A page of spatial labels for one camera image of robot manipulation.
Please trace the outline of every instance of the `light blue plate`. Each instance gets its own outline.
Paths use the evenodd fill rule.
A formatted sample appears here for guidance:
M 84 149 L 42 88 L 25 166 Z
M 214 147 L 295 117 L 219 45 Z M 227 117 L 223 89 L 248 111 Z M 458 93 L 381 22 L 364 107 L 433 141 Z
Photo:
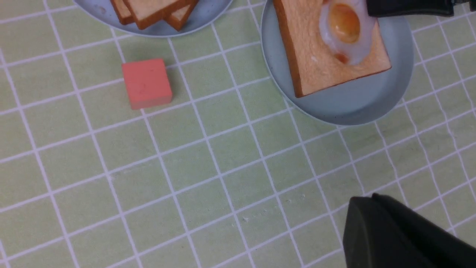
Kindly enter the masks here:
M 159 21 L 145 30 L 139 30 L 134 23 L 122 25 L 110 0 L 74 0 L 74 2 L 91 17 L 121 31 L 145 37 L 167 38 L 185 35 L 206 27 L 220 17 L 233 0 L 199 0 L 181 31 L 176 31 L 164 21 Z
M 403 17 L 378 20 L 392 63 L 386 72 L 349 81 L 296 98 L 286 50 L 273 1 L 268 0 L 261 21 L 264 58 L 282 93 L 304 113 L 330 124 L 359 125 L 390 112 L 405 94 L 413 70 L 413 39 Z

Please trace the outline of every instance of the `egg yolk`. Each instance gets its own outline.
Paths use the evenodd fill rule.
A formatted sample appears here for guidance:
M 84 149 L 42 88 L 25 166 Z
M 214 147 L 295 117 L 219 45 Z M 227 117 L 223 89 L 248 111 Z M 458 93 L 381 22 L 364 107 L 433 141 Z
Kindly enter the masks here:
M 348 5 L 335 4 L 330 7 L 329 27 L 344 43 L 357 42 L 360 35 L 360 21 L 355 11 Z

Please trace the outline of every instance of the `egg white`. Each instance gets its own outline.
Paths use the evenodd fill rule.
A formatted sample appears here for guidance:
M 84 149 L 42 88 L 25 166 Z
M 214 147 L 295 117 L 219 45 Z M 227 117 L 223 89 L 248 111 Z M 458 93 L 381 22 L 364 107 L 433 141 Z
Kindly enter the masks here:
M 360 35 L 353 43 L 342 42 L 329 26 L 329 11 L 333 5 L 344 4 L 350 7 L 357 15 L 360 23 Z M 322 5 L 319 18 L 319 30 L 324 43 L 334 55 L 341 54 L 347 57 L 348 65 L 359 64 L 370 53 L 372 45 L 372 30 L 376 19 L 367 13 L 366 0 L 329 0 Z

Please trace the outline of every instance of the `black object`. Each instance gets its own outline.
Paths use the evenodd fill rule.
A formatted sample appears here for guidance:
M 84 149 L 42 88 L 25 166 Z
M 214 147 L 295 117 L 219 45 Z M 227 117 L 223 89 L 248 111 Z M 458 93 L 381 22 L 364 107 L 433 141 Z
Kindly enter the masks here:
M 453 6 L 469 2 L 471 11 L 476 10 L 476 0 L 366 0 L 371 17 L 392 17 L 401 15 L 453 16 Z
M 475 268 L 476 248 L 389 196 L 350 199 L 348 268 Z

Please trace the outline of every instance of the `green tile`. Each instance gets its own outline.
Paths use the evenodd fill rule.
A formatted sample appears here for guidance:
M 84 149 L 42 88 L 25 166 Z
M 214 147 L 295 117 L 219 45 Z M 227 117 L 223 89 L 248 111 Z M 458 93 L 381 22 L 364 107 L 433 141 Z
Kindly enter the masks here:
M 410 85 L 408 85 L 407 92 L 404 96 L 405 100 L 410 101 L 432 91 L 430 79 L 428 78 L 428 74 L 423 65 L 420 64 L 415 66 Z
M 349 202 L 349 199 L 353 196 L 361 196 L 362 187 L 357 180 L 356 173 L 354 168 L 351 166 L 340 169 L 336 172 L 330 173 L 319 179 L 322 190 L 326 195 L 327 203 L 331 210 L 341 207 L 343 204 Z M 362 183 L 364 183 L 364 189 L 368 192 L 373 189 L 367 178 L 362 178 Z
M 92 20 L 81 9 L 56 12 L 51 16 L 64 49 L 112 38 L 111 30 L 106 24 Z
M 155 107 L 150 107 L 144 109 L 146 113 L 153 113 L 159 110 L 163 110 L 165 108 L 169 108 L 175 106 L 180 103 L 188 102 L 190 97 L 187 92 L 187 88 L 183 83 L 182 76 L 180 74 L 180 70 L 178 68 L 168 68 L 167 77 L 169 78 L 170 88 L 172 90 L 172 102 L 166 105 L 159 105 Z
M 438 196 L 429 169 L 424 169 L 401 180 L 400 185 L 411 208 L 421 206 Z
M 211 26 L 179 38 L 172 38 L 172 44 L 181 62 L 220 52 Z
M 180 190 L 217 175 L 205 142 L 163 156 L 172 186 Z
M 214 24 L 221 45 L 225 50 L 260 41 L 250 9 L 225 14 Z
M 161 151 L 203 138 L 191 105 L 154 115 L 149 118 L 149 123 Z
M 425 65 L 435 89 L 440 89 L 460 80 L 455 63 L 450 55 L 426 62 Z
M 2 212 L 0 226 L 0 237 L 7 256 L 62 236 L 49 198 Z
M 252 268 L 252 266 L 249 261 L 248 255 L 243 255 L 225 265 L 220 266 L 220 268 Z
M 114 42 L 66 55 L 79 89 L 122 78 L 122 60 Z
M 253 204 L 273 194 L 263 163 L 240 169 L 223 177 L 235 209 Z
M 317 175 L 350 162 L 349 154 L 337 133 L 306 144 L 306 150 Z
M 355 166 L 366 192 L 395 180 L 395 172 L 385 152 L 369 156 L 355 163 Z
M 31 150 L 20 113 L 0 115 L 0 159 Z
M 471 110 L 471 102 L 462 84 L 440 91 L 437 96 L 448 118 Z
M 131 110 L 123 82 L 86 91 L 81 97 L 93 129 L 141 116 Z
M 144 268 L 156 268 L 158 263 L 161 267 L 197 267 L 190 243 L 186 238 L 149 252 L 142 256 L 141 260 Z
M 173 198 L 127 214 L 126 220 L 139 252 L 185 233 Z
M 336 129 L 335 126 L 316 120 L 298 109 L 294 109 L 292 114 L 303 141 L 326 134 Z
M 469 186 L 464 186 L 443 197 L 453 224 L 459 223 L 476 214 L 476 201 Z
M 96 134 L 109 170 L 156 154 L 144 121 L 136 121 Z
M 253 124 L 263 155 L 270 155 L 299 143 L 291 116 L 282 113 Z
M 423 132 L 420 134 L 420 141 L 430 162 L 441 159 L 455 151 L 453 138 L 448 133 L 446 125 Z
M 28 104 L 73 91 L 61 56 L 53 56 L 9 68 L 20 103 Z
M 132 36 L 119 40 L 126 62 L 163 59 L 165 65 L 175 64 L 174 54 L 167 39 Z
M 50 9 L 64 8 L 74 5 L 73 0 L 47 0 Z
M 476 61 L 476 45 L 459 50 L 453 53 L 456 64 L 463 78 L 468 78 L 476 74 L 474 62 Z
M 456 140 L 458 148 L 462 148 L 476 141 L 476 118 L 468 113 L 448 123 L 451 134 Z
M 24 60 L 60 49 L 46 15 L 1 24 L 0 47 L 6 62 Z
M 451 49 L 457 49 L 476 41 L 466 17 L 442 23 L 441 26 Z
M 327 212 L 315 181 L 285 192 L 279 199 L 291 228 Z
M 0 164 L 0 174 L 0 207 L 11 206 L 47 192 L 34 155 Z
M 302 147 L 273 156 L 266 160 L 266 164 L 278 192 L 312 178 Z
M 55 195 L 68 232 L 90 226 L 119 213 L 106 178 Z
M 427 164 L 425 152 L 417 138 L 411 138 L 404 143 L 393 146 L 388 150 L 390 158 L 397 169 L 397 176 L 404 176 Z
M 41 1 L 30 3 L 15 0 L 4 0 L 2 3 L 0 3 L 0 10 L 0 20 L 4 20 L 44 11 L 45 7 Z
M 476 146 L 464 150 L 461 152 L 461 158 L 463 159 L 463 164 L 465 165 L 466 172 L 468 177 L 476 177 Z
M 420 208 L 416 212 L 442 229 L 446 230 L 450 227 L 445 209 L 443 208 L 443 204 L 439 199 Z
M 341 251 L 326 257 L 322 261 L 310 266 L 309 268 L 346 268 L 346 257 Z
M 40 157 L 52 189 L 104 172 L 91 137 L 40 151 Z
M 397 183 L 385 186 L 377 192 L 381 195 L 391 196 L 400 203 L 405 204 L 405 199 L 402 196 L 402 191 L 400 191 L 400 187 L 398 187 Z
M 231 212 L 218 179 L 181 193 L 177 198 L 190 230 Z
M 341 238 L 344 236 L 344 230 L 346 228 L 347 211 L 348 205 L 332 214 Z
M 10 261 L 11 268 L 74 268 L 65 241 L 56 242 Z
M 384 147 L 375 124 L 348 127 L 342 130 L 342 136 L 354 159 L 373 153 Z
M 37 147 L 88 131 L 76 96 L 33 106 L 25 110 L 25 116 Z
M 384 118 L 378 120 L 377 125 L 387 145 L 415 134 L 415 128 L 405 107 L 393 109 Z
M 434 95 L 408 104 L 408 111 L 418 131 L 445 121 Z
M 240 212 L 237 216 L 248 247 L 257 246 L 287 230 L 283 214 L 274 198 Z
M 107 267 L 134 254 L 121 219 L 82 232 L 70 240 L 82 268 Z
M 7 75 L 4 70 L 0 70 L 0 112 L 17 107 L 15 97 L 10 88 Z
M 328 216 L 297 229 L 293 232 L 293 236 L 304 264 L 340 248 Z
M 436 16 L 429 16 L 429 15 L 411 15 L 405 16 L 407 21 L 410 23 L 410 28 L 412 30 L 421 29 L 426 26 L 430 26 L 432 24 L 438 23 Z
M 158 159 L 114 173 L 111 178 L 124 211 L 170 194 Z
M 301 267 L 291 237 L 280 237 L 251 253 L 256 268 L 298 268 Z
M 207 135 L 245 124 L 246 116 L 235 91 L 196 103 Z
M 434 164 L 433 173 L 442 194 L 466 182 L 465 172 L 457 155 Z
M 476 104 L 476 78 L 466 80 L 464 83 L 469 99 L 473 104 Z
M 210 139 L 210 145 L 221 172 L 259 159 L 255 140 L 248 127 Z
M 416 32 L 413 36 L 424 60 L 449 50 L 439 25 Z
M 283 97 L 271 79 L 251 84 L 239 91 L 250 120 L 286 109 Z
M 473 247 L 476 247 L 475 230 L 476 230 L 476 219 L 472 219 L 455 228 L 455 231 L 458 234 L 458 238 L 472 245 Z
M 245 251 L 243 240 L 233 217 L 210 225 L 194 234 L 192 240 L 196 246 L 202 267 L 215 266 Z
M 185 64 L 182 69 L 194 99 L 233 87 L 230 73 L 221 55 Z
M 228 52 L 227 59 L 238 85 L 269 76 L 261 45 Z

